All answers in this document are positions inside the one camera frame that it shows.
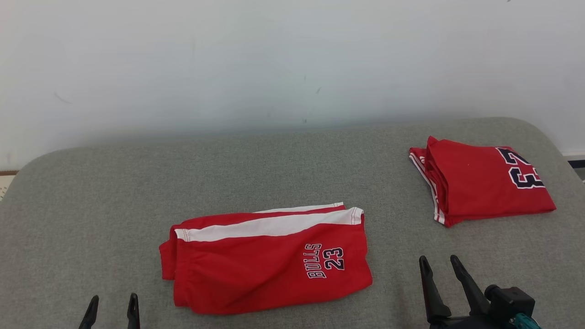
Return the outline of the red basketball jersey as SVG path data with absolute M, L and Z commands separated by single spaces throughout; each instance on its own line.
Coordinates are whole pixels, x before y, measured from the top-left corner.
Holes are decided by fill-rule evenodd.
M 409 158 L 430 186 L 433 219 L 445 227 L 556 210 L 535 167 L 510 147 L 429 137 Z

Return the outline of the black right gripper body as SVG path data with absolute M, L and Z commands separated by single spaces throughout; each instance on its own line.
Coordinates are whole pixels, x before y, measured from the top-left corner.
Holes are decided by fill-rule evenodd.
M 463 317 L 428 316 L 430 329 L 500 329 L 497 323 L 488 315 L 474 315 Z

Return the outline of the red shorts with white stripe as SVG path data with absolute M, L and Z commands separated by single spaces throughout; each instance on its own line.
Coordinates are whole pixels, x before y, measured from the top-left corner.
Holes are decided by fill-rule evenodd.
M 342 202 L 188 219 L 159 252 L 174 304 L 198 314 L 330 302 L 373 281 L 364 211 Z

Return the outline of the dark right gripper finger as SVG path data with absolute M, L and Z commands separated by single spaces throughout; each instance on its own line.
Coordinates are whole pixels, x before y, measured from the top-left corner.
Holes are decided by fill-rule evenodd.
M 426 256 L 422 255 L 419 258 L 419 267 L 427 322 L 445 323 L 452 315 L 451 309 L 441 299 L 433 280 L 433 271 Z
M 451 255 L 451 264 L 457 277 L 461 283 L 465 296 L 467 298 L 470 307 L 470 316 L 482 316 L 487 315 L 489 310 L 489 301 L 484 296 L 483 292 L 477 286 L 475 280 L 472 278 L 470 273 L 466 270 L 460 259 Z

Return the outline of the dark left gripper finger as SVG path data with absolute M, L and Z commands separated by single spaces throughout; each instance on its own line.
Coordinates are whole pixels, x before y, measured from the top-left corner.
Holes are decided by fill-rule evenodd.
M 100 302 L 99 296 L 94 295 L 93 298 L 90 300 L 90 303 L 88 304 L 88 308 L 86 308 L 86 312 L 79 325 L 79 329 L 92 329 L 92 326 L 96 322 L 99 302 Z
M 127 329 L 140 329 L 139 301 L 136 293 L 130 294 L 126 316 L 128 318 Z

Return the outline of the grey fabric sofa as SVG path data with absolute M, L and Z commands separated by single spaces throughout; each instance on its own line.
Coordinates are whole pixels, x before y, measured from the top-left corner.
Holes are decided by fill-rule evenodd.
M 408 158 L 427 137 L 509 146 L 557 206 L 543 215 L 445 228 Z M 173 304 L 159 245 L 202 215 L 344 202 L 366 215 L 373 284 L 341 300 L 240 316 Z M 453 314 L 468 306 L 449 257 L 482 287 L 535 298 L 544 329 L 585 329 L 585 184 L 537 127 L 513 118 L 268 133 L 66 149 L 17 173 L 0 201 L 0 329 L 126 329 L 137 293 L 144 329 L 427 328 L 418 258 Z

